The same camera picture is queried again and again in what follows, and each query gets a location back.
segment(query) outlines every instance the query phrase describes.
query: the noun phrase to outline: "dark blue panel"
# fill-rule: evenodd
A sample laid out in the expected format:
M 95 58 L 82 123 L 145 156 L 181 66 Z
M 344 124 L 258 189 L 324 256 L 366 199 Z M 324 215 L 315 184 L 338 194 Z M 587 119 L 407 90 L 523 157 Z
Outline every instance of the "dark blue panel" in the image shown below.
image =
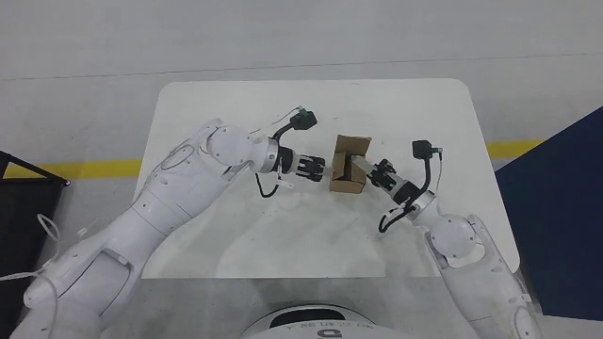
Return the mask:
M 603 320 L 603 107 L 497 180 L 543 313 Z

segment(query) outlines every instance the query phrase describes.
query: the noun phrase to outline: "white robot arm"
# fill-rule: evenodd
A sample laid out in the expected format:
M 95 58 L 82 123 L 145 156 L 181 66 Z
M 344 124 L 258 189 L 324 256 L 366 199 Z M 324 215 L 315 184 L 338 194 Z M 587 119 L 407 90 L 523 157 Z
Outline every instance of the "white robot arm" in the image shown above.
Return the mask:
M 130 208 L 46 268 L 42 276 L 55 286 L 57 306 L 48 283 L 30 285 L 24 303 L 31 312 L 11 338 L 47 338 L 49 331 L 61 339 L 100 336 L 123 311 L 155 249 L 209 207 L 242 170 L 295 172 L 319 181 L 324 159 L 297 155 L 279 144 L 284 131 L 314 124 L 314 114 L 303 108 L 273 137 L 253 137 L 219 119 L 206 123 L 153 170 Z M 227 169 L 212 168 L 206 154 Z
M 402 204 L 400 215 L 387 223 L 387 217 L 382 218 L 380 232 L 404 217 L 415 226 L 427 228 L 425 242 L 444 283 L 480 338 L 541 339 L 528 310 L 530 295 L 509 270 L 483 222 L 475 215 L 464 218 L 439 212 L 437 197 L 427 187 L 429 160 L 433 153 L 441 157 L 441 152 L 427 140 L 414 142 L 415 158 L 425 160 L 426 165 L 426 183 L 421 188 L 399 177 L 386 159 L 372 165 L 363 157 L 352 157 L 373 185 L 389 194 L 396 204 Z

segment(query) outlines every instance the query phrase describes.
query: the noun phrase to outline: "white table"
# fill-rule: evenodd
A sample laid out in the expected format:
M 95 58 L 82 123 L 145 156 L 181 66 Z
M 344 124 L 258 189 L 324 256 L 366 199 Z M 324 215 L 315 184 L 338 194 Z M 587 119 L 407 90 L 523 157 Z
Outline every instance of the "white table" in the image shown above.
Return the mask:
M 519 256 L 466 86 L 452 79 L 173 83 L 159 95 L 142 161 L 146 175 L 204 122 L 254 130 L 303 105 L 318 125 L 290 131 L 282 144 L 330 165 L 337 134 L 372 137 L 367 159 L 387 158 L 399 174 L 423 182 L 411 142 L 444 148 L 439 196 L 450 213 L 479 215 L 512 271 Z M 266 129 L 271 134 L 278 126 Z M 433 183 L 437 162 L 432 162 Z M 268 185 L 271 176 L 264 176 Z M 205 213 L 175 231 L 151 257 L 144 278 L 316 278 L 435 276 L 422 232 L 406 220 L 379 234 L 394 205 L 369 185 L 360 195 L 328 191 L 329 178 L 295 184 L 262 199 L 251 173 Z

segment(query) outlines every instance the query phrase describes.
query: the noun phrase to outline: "yellow floor line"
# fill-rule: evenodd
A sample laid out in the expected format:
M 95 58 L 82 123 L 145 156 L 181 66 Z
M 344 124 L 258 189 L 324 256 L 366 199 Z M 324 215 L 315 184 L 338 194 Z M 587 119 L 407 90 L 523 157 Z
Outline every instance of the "yellow floor line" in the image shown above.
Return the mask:
M 41 164 L 38 167 L 59 175 L 66 180 L 89 180 L 98 178 L 135 178 L 139 176 L 142 160 L 107 160 L 64 164 Z M 5 178 L 30 178 L 38 174 L 10 165 Z
M 493 141 L 486 143 L 486 148 L 490 159 L 508 159 L 517 158 L 542 142 L 543 140 Z
M 496 141 L 487 143 L 486 147 L 490 158 L 496 160 L 519 157 L 540 143 L 542 143 L 542 140 Z M 141 165 L 142 160 L 107 160 L 41 164 L 39 167 L 73 181 L 100 178 L 138 178 Z M 10 165 L 4 178 L 30 178 L 37 176 L 32 171 Z

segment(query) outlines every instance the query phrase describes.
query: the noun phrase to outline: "cardboard box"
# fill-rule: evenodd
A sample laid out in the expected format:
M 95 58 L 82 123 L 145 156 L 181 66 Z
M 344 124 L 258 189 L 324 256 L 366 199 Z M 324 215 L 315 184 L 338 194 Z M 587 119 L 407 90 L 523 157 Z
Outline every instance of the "cardboard box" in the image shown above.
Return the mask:
M 360 168 L 351 163 L 351 157 L 353 155 L 365 157 L 370 141 L 370 137 L 337 135 L 333 155 L 333 175 L 329 190 L 350 194 L 362 192 L 367 184 L 367 176 Z

